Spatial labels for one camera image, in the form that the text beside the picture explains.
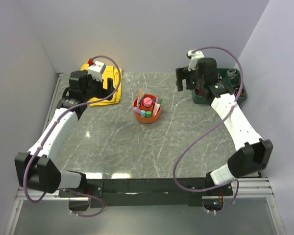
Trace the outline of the yellow thin pen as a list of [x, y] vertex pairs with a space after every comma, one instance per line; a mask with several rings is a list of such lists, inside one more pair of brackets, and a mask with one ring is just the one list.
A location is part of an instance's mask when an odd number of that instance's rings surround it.
[[139, 103], [141, 102], [141, 99], [143, 97], [143, 88], [140, 88], [140, 96], [139, 96]]

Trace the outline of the purple highlighter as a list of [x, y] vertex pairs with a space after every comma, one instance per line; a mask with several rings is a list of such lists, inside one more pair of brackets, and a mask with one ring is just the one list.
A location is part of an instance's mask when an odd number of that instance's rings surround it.
[[141, 110], [138, 107], [134, 107], [133, 108], [134, 112], [136, 112], [137, 114], [141, 114]]

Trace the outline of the pink lid marker tube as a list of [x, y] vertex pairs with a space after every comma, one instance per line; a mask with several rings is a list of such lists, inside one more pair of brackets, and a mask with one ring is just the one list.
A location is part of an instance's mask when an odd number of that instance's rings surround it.
[[142, 105], [146, 108], [150, 108], [153, 105], [152, 98], [144, 97], [144, 99], [142, 101]]

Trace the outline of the light blue cap highlighter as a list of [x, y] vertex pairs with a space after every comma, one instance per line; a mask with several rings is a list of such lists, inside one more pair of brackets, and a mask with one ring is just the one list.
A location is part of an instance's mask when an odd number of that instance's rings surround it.
[[146, 116], [146, 112], [144, 110], [141, 110], [141, 116], [145, 117]]

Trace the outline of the green black highlighter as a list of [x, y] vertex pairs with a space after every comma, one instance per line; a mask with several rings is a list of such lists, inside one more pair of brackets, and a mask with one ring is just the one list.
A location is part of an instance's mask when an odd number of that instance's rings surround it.
[[147, 118], [151, 117], [151, 111], [146, 111], [146, 117]]

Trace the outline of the green cap white marker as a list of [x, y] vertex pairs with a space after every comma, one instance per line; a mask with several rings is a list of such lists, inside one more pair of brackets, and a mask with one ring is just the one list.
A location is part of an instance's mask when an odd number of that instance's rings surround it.
[[160, 98], [160, 99], [158, 99], [158, 102], [157, 102], [156, 113], [159, 111], [161, 103], [162, 103], [162, 99]]

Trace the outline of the brown cap white marker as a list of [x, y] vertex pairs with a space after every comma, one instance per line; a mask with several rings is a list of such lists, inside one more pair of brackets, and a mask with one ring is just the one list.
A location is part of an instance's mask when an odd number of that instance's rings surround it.
[[155, 101], [154, 108], [153, 108], [153, 113], [152, 113], [154, 116], [155, 116], [156, 113], [157, 113], [158, 104], [159, 104], [159, 100], [157, 99], [157, 100]]

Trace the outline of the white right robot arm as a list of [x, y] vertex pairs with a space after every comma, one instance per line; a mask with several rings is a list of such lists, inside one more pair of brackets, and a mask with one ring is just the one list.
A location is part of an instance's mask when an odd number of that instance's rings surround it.
[[243, 89], [243, 73], [234, 72], [234, 82], [230, 82], [226, 69], [218, 69], [213, 58], [200, 58], [189, 67], [177, 68], [176, 86], [178, 91], [186, 88], [199, 92], [221, 118], [229, 132], [236, 152], [220, 168], [209, 172], [204, 189], [192, 189], [182, 186], [177, 178], [177, 186], [189, 192], [204, 192], [216, 195], [222, 186], [243, 176], [263, 170], [269, 162], [273, 144], [263, 139], [251, 126], [237, 102]]

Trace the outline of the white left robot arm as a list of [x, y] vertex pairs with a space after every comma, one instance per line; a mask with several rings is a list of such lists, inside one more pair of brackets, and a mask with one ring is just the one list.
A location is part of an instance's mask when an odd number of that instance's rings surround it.
[[58, 101], [54, 116], [37, 142], [25, 153], [15, 157], [15, 167], [20, 186], [27, 191], [33, 189], [43, 193], [54, 193], [58, 189], [70, 188], [76, 196], [88, 192], [87, 178], [84, 173], [60, 171], [54, 164], [65, 136], [80, 120], [90, 105], [90, 99], [111, 100], [118, 90], [111, 78], [107, 79], [107, 88], [103, 82], [92, 78], [87, 70], [78, 70], [70, 74], [69, 85]]

